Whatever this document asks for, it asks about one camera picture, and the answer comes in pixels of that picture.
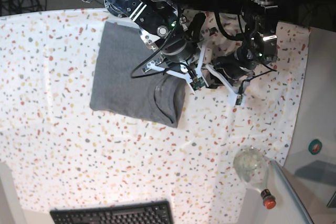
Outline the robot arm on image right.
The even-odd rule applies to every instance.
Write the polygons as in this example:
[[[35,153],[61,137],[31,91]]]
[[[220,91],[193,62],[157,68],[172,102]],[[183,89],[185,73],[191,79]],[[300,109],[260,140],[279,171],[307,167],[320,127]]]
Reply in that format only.
[[[230,54],[212,60],[214,70],[223,75],[232,86],[238,86],[242,77],[254,75],[258,65],[269,68],[277,59],[278,0],[241,0],[237,15],[240,32],[230,35],[220,21],[219,0],[213,0],[214,14],[219,31],[241,46]]]

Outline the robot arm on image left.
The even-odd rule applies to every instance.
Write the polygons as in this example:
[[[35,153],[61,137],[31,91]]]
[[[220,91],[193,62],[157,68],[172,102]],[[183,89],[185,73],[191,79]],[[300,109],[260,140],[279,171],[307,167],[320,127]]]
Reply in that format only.
[[[103,1],[112,15],[127,17],[139,26],[142,41],[158,55],[154,62],[185,62],[196,53],[197,39],[187,34],[182,11],[171,0]]]

